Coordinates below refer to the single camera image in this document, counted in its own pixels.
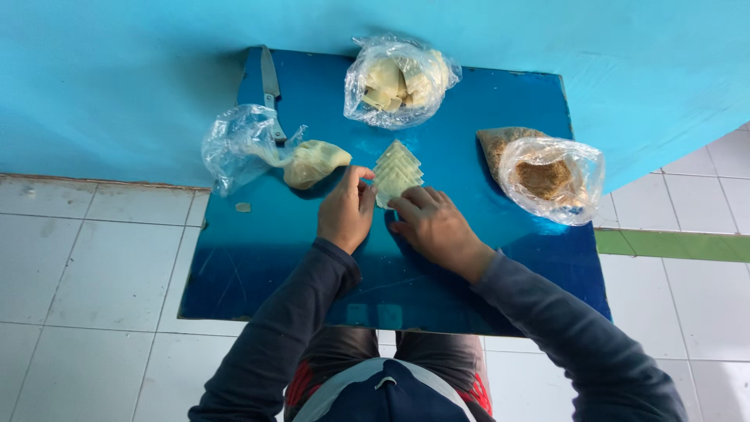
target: knife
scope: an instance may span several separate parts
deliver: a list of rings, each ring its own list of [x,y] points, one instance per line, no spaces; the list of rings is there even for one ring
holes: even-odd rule
[[[274,59],[271,58],[271,51],[263,46],[263,52],[260,55],[260,77],[263,81],[263,100],[265,106],[276,110],[276,98],[281,95],[279,91],[279,79],[276,78],[276,68],[274,67]],[[274,140],[277,143],[284,143],[287,141],[287,136],[279,125],[278,114],[276,115],[276,121],[274,127],[271,130]]]

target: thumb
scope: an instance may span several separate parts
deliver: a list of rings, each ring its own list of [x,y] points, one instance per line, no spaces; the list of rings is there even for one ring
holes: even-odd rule
[[[373,208],[375,207],[375,194],[377,194],[377,188],[370,185],[362,190],[362,196],[359,199],[359,212],[365,216],[373,215]]]
[[[417,233],[406,222],[392,222],[389,228],[394,233],[400,234],[411,246],[417,246]]]

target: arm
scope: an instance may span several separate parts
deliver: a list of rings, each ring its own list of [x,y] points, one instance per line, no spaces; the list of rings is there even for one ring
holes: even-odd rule
[[[579,393],[575,420],[687,420],[668,375],[642,347],[590,306],[473,233],[450,198],[406,190],[389,205],[391,230],[473,289],[565,369]]]
[[[502,252],[474,289],[565,369],[575,420],[687,420],[669,375],[572,294]]]
[[[200,404],[188,412],[191,420],[275,420],[282,391],[333,300],[359,282],[351,253],[370,230],[375,198],[359,178],[373,176],[364,167],[348,168],[321,203],[318,238],[205,383]]]

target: green tile stripe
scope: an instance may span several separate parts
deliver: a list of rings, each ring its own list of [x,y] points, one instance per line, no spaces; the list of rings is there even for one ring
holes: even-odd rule
[[[750,236],[596,229],[600,254],[750,262]]]

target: blue wall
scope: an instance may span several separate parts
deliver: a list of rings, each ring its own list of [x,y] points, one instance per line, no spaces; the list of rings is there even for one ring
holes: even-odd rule
[[[234,104],[243,48],[351,54],[383,29],[462,65],[561,74],[576,138],[628,157],[606,190],[750,120],[747,0],[10,0],[0,172],[209,185],[200,140]]]

